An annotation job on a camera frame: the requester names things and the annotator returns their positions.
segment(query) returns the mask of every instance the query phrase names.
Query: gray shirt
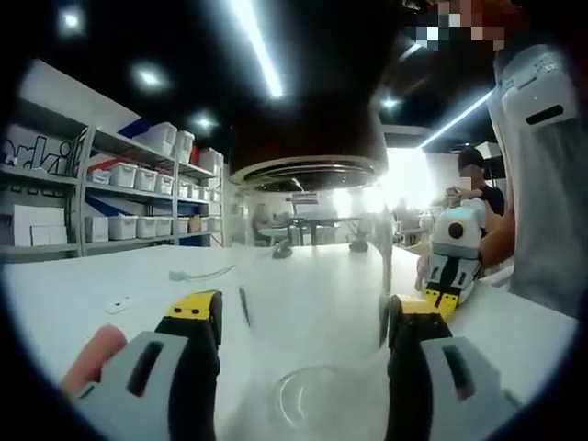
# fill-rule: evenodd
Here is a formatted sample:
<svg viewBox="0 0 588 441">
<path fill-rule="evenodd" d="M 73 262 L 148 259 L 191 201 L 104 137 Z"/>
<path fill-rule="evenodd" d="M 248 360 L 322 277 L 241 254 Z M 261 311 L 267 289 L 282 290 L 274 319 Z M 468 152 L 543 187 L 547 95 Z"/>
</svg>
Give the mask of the gray shirt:
<svg viewBox="0 0 588 441">
<path fill-rule="evenodd" d="M 581 116 L 541 128 L 516 126 L 504 114 L 500 91 L 503 68 L 516 53 L 507 55 L 495 64 L 499 86 L 488 107 L 514 193 L 510 290 L 582 318 L 588 293 L 588 124 Z M 520 58 L 514 62 L 525 62 Z"/>
</svg>

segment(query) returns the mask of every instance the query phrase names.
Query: white box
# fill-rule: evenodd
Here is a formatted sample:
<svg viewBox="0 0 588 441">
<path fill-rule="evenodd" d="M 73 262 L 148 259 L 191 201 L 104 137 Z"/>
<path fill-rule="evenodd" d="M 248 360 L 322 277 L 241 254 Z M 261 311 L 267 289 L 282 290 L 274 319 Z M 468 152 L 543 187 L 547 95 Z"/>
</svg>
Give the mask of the white box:
<svg viewBox="0 0 588 441">
<path fill-rule="evenodd" d="M 88 172 L 88 181 L 98 184 L 110 184 L 110 170 L 92 170 Z"/>
<path fill-rule="evenodd" d="M 210 188 L 204 187 L 202 189 L 202 200 L 210 200 L 211 193 L 212 190 L 210 190 Z"/>
<path fill-rule="evenodd" d="M 108 237 L 113 241 L 126 241 L 137 236 L 137 216 L 108 218 Z"/>
<path fill-rule="evenodd" d="M 188 221 L 189 218 L 177 218 L 174 225 L 175 232 L 177 234 L 186 234 Z"/>
<path fill-rule="evenodd" d="M 155 191 L 162 195 L 171 195 L 174 188 L 174 179 L 168 175 L 157 174 L 155 179 Z"/>
<path fill-rule="evenodd" d="M 177 195 L 179 198 L 187 198 L 187 194 L 189 192 L 192 183 L 188 181 L 180 181 L 180 186 L 177 189 Z"/>
<path fill-rule="evenodd" d="M 135 188 L 144 191 L 154 191 L 156 178 L 157 172 L 139 167 L 137 175 L 135 175 Z"/>
<path fill-rule="evenodd" d="M 194 144 L 194 135 L 189 131 L 179 131 L 175 136 L 174 154 L 180 163 L 189 163 L 192 155 L 192 146 Z"/>
<path fill-rule="evenodd" d="M 30 227 L 30 240 L 32 242 L 32 246 L 50 245 L 50 228 L 51 227 Z"/>
<path fill-rule="evenodd" d="M 110 185 L 118 187 L 133 188 L 135 185 L 135 175 L 137 174 L 137 165 L 118 163 L 110 168 Z"/>
<path fill-rule="evenodd" d="M 140 216 L 137 219 L 137 237 L 146 239 L 157 235 L 157 219 L 150 216 Z"/>
<path fill-rule="evenodd" d="M 50 245 L 66 245 L 67 230 L 65 227 L 48 227 Z"/>
<path fill-rule="evenodd" d="M 134 140 L 151 147 L 164 156 L 171 156 L 176 134 L 176 127 L 169 122 L 162 122 L 136 136 Z"/>
<path fill-rule="evenodd" d="M 170 236 L 172 234 L 172 218 L 158 216 L 157 218 L 157 235 Z"/>
<path fill-rule="evenodd" d="M 87 242 L 108 242 L 108 218 L 87 216 L 84 221 Z"/>
<path fill-rule="evenodd" d="M 203 149 L 198 156 L 199 166 L 216 176 L 221 175 L 222 171 L 222 155 L 216 150 Z"/>
<path fill-rule="evenodd" d="M 2 242 L 14 246 L 32 245 L 30 227 L 65 225 L 65 211 L 59 207 L 14 205 L 10 218 L 6 219 L 3 226 Z"/>
<path fill-rule="evenodd" d="M 188 188 L 187 196 L 190 199 L 200 199 L 200 186 L 197 186 L 196 184 L 192 184 Z"/>
</svg>

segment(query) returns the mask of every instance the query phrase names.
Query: white cable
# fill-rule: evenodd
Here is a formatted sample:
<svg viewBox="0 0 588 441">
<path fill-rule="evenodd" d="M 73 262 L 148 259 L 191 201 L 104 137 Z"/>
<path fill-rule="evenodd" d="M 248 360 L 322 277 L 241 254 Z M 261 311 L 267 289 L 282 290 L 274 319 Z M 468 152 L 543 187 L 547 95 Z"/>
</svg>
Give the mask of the white cable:
<svg viewBox="0 0 588 441">
<path fill-rule="evenodd" d="M 227 266 L 226 268 L 220 269 L 218 271 L 214 271 L 212 273 L 207 274 L 199 274 L 197 276 L 190 275 L 185 271 L 170 271 L 169 272 L 169 279 L 174 282 L 183 282 L 187 280 L 212 280 L 213 278 L 223 276 L 227 274 L 235 268 L 235 265 Z"/>
</svg>

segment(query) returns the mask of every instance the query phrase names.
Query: table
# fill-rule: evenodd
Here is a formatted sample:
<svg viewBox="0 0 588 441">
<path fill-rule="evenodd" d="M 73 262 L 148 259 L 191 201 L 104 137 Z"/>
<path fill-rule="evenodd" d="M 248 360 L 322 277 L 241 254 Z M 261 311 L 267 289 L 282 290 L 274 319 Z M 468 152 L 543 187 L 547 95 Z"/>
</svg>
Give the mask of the table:
<svg viewBox="0 0 588 441">
<path fill-rule="evenodd" d="M 415 294 L 417 258 L 394 249 L 394 293 Z M 237 267 L 212 280 L 169 279 L 170 270 L 204 274 L 231 265 Z M 152 329 L 173 301 L 191 292 L 220 289 L 224 306 L 215 410 L 218 439 L 278 439 L 267 432 L 267 385 L 300 364 L 351 363 L 361 372 L 365 394 L 357 400 L 361 406 L 355 409 L 354 421 L 366 422 L 357 430 L 368 429 L 369 434 L 339 439 L 357 440 L 383 439 L 388 409 L 389 353 L 372 343 L 381 271 L 372 246 L 365 254 L 350 253 L 347 244 L 297 246 L 288 259 L 274 260 L 271 250 L 263 248 L 162 245 L 7 265 L 6 277 L 17 328 L 53 383 L 100 325 L 111 322 L 131 339 Z M 250 312 L 256 324 L 251 330 L 238 296 L 243 281 L 253 295 Z M 122 307 L 112 313 L 116 303 Z M 502 371 L 503 386 L 527 403 L 557 366 L 576 321 L 481 282 L 449 325 L 454 335 L 468 337 Z"/>
</svg>

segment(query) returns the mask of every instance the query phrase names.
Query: person's arm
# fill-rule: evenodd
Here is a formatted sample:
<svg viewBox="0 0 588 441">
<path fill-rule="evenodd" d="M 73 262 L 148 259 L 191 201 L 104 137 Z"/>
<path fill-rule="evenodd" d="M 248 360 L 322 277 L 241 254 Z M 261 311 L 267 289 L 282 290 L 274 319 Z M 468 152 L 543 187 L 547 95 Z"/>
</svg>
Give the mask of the person's arm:
<svg viewBox="0 0 588 441">
<path fill-rule="evenodd" d="M 515 204 L 512 189 L 504 216 L 495 228 L 481 240 L 480 254 L 483 268 L 498 265 L 515 253 Z"/>
</svg>

